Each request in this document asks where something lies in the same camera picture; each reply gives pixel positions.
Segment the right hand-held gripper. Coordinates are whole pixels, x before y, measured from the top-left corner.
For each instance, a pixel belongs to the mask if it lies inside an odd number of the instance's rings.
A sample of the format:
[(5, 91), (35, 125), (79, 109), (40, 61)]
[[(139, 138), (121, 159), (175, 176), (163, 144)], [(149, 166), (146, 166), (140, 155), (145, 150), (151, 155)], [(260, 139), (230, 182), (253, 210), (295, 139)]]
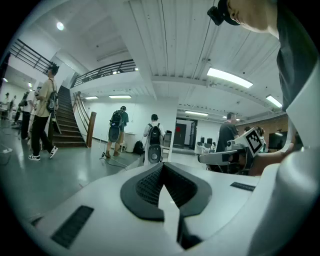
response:
[(257, 131), (251, 128), (238, 138), (227, 142), (226, 151), (200, 154), (199, 163), (207, 165), (228, 165), (236, 174), (247, 175), (255, 156), (263, 148)]

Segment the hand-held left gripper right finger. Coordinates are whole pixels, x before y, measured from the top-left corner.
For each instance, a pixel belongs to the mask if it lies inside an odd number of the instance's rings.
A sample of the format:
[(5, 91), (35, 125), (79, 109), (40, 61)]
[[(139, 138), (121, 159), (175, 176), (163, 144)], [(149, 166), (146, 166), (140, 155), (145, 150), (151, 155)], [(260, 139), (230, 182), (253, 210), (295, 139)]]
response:
[(162, 181), (179, 209), (176, 240), (186, 250), (233, 219), (251, 197), (259, 178), (165, 163)]

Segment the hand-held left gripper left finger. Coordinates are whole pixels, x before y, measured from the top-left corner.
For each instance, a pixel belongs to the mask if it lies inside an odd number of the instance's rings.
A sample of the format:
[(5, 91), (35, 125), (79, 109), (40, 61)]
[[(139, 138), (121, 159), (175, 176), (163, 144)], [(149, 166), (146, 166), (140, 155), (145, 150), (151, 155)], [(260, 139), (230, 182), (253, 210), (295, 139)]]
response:
[(44, 215), (36, 230), (58, 255), (175, 255), (159, 208), (163, 165), (100, 178)]

